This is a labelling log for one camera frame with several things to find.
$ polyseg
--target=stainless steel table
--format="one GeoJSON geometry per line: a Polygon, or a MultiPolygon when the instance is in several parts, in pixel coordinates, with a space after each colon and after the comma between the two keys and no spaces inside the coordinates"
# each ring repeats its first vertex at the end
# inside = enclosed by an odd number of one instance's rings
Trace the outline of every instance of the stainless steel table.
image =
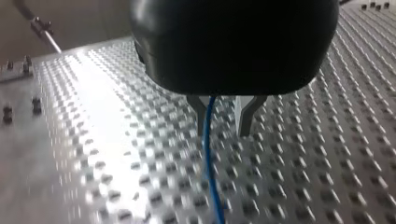
{"type": "MultiPolygon", "coordinates": [[[[130,38],[33,63],[0,84],[14,114],[0,124],[1,223],[214,223],[195,114],[150,81],[130,38]]],[[[227,223],[396,223],[395,66],[396,12],[352,7],[316,80],[270,97],[250,137],[221,97],[227,223]]]]}

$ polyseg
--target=metal bolt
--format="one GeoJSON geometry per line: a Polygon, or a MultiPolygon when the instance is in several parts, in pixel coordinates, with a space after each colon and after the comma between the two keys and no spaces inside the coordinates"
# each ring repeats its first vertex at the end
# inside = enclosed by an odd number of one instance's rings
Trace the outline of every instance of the metal bolt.
{"type": "Polygon", "coordinates": [[[10,124],[12,122],[12,107],[10,105],[5,105],[3,107],[3,122],[5,124],[10,124]]]}
{"type": "Polygon", "coordinates": [[[33,106],[33,113],[35,115],[41,114],[42,109],[41,109],[41,100],[40,100],[40,98],[34,97],[32,99],[32,106],[33,106]]]}
{"type": "Polygon", "coordinates": [[[22,66],[23,66],[22,72],[24,74],[28,74],[29,73],[29,64],[27,62],[24,62],[22,66]]]}
{"type": "Polygon", "coordinates": [[[14,62],[7,61],[7,70],[12,70],[14,68],[14,62]]]}
{"type": "Polygon", "coordinates": [[[30,66],[32,65],[32,59],[29,55],[25,55],[25,62],[30,66]]]}

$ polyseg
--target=perforated metal plate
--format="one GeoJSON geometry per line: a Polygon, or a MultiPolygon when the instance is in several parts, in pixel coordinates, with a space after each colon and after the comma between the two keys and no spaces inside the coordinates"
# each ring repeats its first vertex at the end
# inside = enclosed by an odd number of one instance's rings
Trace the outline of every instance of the perforated metal plate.
{"type": "MultiPolygon", "coordinates": [[[[216,101],[227,223],[396,223],[395,43],[394,12],[346,9],[316,80],[270,97],[250,137],[236,137],[233,97],[216,101]]],[[[130,38],[36,59],[35,72],[63,190],[80,192],[74,217],[214,223],[195,114],[149,80],[130,38]]]]}

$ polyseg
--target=blue cable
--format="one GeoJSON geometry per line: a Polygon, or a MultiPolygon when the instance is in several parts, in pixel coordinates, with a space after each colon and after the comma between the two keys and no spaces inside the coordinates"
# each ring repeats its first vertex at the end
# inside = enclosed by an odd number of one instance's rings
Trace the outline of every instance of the blue cable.
{"type": "Polygon", "coordinates": [[[212,109],[215,100],[216,100],[216,96],[210,97],[209,105],[207,106],[207,110],[206,110],[206,117],[204,123],[205,166],[207,171],[207,178],[209,179],[210,194],[212,196],[212,200],[216,209],[216,218],[218,220],[218,224],[225,224],[224,212],[223,212],[220,196],[216,188],[216,180],[215,180],[215,175],[213,173],[212,158],[210,153],[210,119],[212,116],[212,109]]]}

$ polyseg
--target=gray wall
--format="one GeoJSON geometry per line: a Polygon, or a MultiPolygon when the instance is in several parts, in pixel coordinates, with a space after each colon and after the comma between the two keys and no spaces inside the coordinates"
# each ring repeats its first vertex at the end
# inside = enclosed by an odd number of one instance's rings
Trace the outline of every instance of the gray wall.
{"type": "MultiPolygon", "coordinates": [[[[129,0],[25,0],[42,18],[51,21],[55,40],[62,49],[129,35],[129,0]]],[[[0,63],[52,53],[12,5],[0,0],[0,63]]]]}

